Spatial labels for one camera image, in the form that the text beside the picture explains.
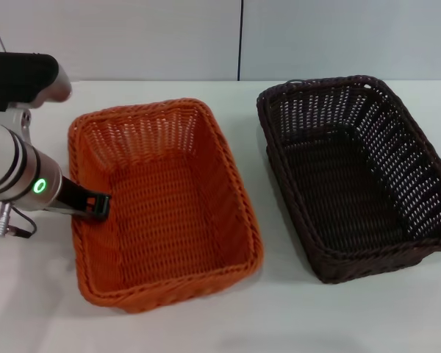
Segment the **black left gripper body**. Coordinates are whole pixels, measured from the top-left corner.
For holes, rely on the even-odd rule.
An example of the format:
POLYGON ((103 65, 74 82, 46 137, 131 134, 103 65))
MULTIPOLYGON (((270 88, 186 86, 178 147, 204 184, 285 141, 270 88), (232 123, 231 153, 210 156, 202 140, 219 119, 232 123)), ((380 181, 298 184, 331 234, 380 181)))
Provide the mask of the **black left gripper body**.
POLYGON ((81 210, 85 216, 85 197, 88 189, 76 184, 66 177, 61 178, 60 191, 54 199, 54 207, 73 208, 81 210))

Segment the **orange woven basket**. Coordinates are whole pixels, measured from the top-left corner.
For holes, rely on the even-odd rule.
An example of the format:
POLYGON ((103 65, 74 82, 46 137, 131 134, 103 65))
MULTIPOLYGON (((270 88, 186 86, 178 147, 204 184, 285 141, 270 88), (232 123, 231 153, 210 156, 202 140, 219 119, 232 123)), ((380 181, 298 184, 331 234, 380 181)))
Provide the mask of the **orange woven basket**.
POLYGON ((91 304, 140 313, 224 290, 262 265, 254 209, 202 101, 81 115, 68 155, 74 182, 111 197, 106 221, 71 222, 78 286, 91 304))

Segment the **dark brown woven basket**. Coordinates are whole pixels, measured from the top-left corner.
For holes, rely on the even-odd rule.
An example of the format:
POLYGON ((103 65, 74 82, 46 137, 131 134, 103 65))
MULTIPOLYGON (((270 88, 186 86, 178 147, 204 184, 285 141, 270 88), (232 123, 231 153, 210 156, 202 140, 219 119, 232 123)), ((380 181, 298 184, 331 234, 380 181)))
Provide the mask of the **dark brown woven basket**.
POLYGON ((261 92, 257 113, 321 282, 397 271, 441 252, 441 159, 384 81, 290 80, 261 92))

